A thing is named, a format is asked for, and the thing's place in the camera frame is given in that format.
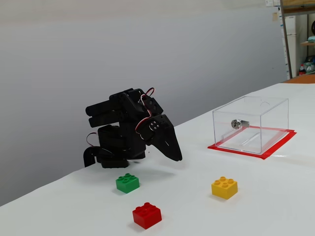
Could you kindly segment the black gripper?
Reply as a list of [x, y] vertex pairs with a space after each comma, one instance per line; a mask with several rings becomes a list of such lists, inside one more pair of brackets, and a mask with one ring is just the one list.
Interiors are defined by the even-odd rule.
[[167, 158], [173, 161], [182, 161], [182, 153], [175, 129], [167, 115], [151, 117], [140, 128], [140, 136], [146, 145], [153, 145]]

